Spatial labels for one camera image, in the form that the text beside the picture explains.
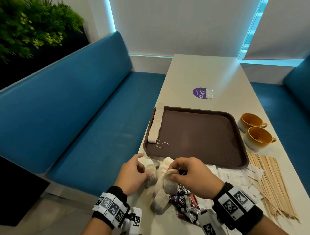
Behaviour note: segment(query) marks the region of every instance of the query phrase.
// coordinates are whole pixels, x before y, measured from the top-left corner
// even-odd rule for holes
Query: left hand
[[[135,154],[128,162],[124,163],[115,181],[115,186],[120,187],[127,196],[134,194],[141,184],[153,176],[150,172],[144,172],[144,165],[138,161],[143,153]]]

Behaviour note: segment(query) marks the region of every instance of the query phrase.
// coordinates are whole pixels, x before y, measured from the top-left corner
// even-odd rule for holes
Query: dark planter
[[[80,29],[82,33],[68,32],[68,37],[63,40],[62,46],[52,47],[50,45],[44,45],[39,49],[32,47],[31,53],[33,58],[25,59],[19,55],[9,55],[8,59],[10,61],[8,64],[0,61],[0,71],[2,74],[0,78],[0,90],[87,46],[89,42],[84,28],[80,27]]]

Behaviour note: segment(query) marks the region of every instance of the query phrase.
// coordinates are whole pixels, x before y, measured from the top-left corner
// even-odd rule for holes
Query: right hand
[[[171,174],[170,179],[203,199],[213,199],[223,188],[224,182],[195,157],[180,157],[168,169],[187,170],[187,175]]]

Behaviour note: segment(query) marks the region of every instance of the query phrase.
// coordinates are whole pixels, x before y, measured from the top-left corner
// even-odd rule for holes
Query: wristband
[[[230,230],[236,228],[242,234],[247,234],[263,217],[263,212],[248,195],[227,182],[213,202],[218,219]]]
[[[106,193],[102,193],[93,207],[92,218],[98,218],[105,222],[113,230],[124,222],[125,216],[130,210],[127,204],[127,195],[120,187],[112,186]]]

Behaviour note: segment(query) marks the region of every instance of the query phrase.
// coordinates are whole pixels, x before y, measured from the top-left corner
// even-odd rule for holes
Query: blue bench
[[[293,69],[283,85],[251,84],[310,195],[310,58]]]
[[[131,69],[115,32],[3,89],[0,155],[100,196],[138,152],[165,79]]]

